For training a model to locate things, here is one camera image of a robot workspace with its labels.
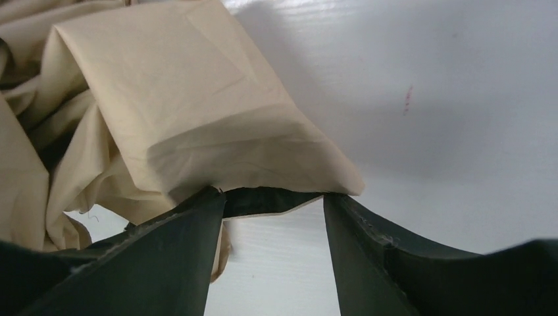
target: crumpled fabric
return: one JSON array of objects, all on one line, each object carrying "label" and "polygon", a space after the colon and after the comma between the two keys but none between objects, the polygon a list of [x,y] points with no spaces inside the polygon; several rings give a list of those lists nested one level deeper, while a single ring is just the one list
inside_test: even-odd
[{"label": "crumpled fabric", "polygon": [[0,6],[0,239],[84,248],[65,211],[140,224],[206,186],[363,191],[219,0],[129,4]]}]

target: beige fabric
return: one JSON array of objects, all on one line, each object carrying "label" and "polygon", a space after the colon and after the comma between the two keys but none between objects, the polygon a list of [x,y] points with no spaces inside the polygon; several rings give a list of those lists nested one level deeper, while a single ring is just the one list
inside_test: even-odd
[{"label": "beige fabric", "polygon": [[139,224],[205,186],[362,192],[219,0],[36,2],[0,7],[3,240],[82,248],[63,211]]}]

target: red stain on white surface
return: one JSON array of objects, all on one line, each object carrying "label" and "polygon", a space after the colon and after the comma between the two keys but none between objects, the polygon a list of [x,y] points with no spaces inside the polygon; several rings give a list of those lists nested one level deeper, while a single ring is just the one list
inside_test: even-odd
[{"label": "red stain on white surface", "polygon": [[407,91],[407,96],[405,96],[405,110],[403,110],[403,115],[406,115],[409,112],[409,105],[411,104],[411,94],[413,93],[413,85]]}]

